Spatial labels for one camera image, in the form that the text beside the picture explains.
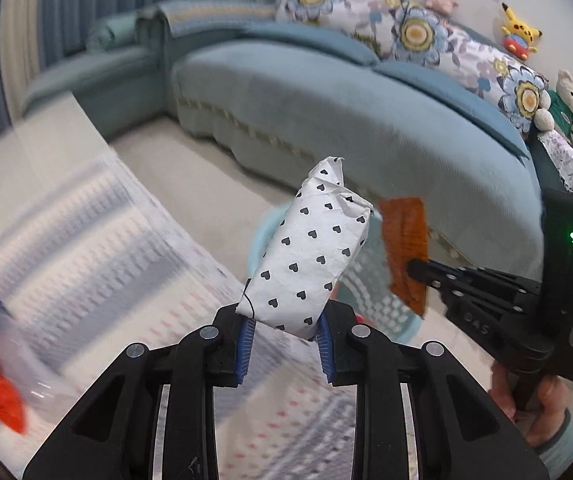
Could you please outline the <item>person right hand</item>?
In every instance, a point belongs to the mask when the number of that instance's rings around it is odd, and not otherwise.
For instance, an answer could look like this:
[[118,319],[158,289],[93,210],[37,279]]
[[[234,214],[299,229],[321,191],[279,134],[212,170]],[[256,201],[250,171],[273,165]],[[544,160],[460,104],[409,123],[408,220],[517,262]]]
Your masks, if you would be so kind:
[[[498,362],[491,367],[491,388],[488,393],[505,416],[516,422],[518,410],[510,387],[509,372]],[[537,389],[533,422],[525,434],[526,442],[533,448],[549,442],[563,426],[569,400],[571,392],[565,382],[557,376],[545,376]]]

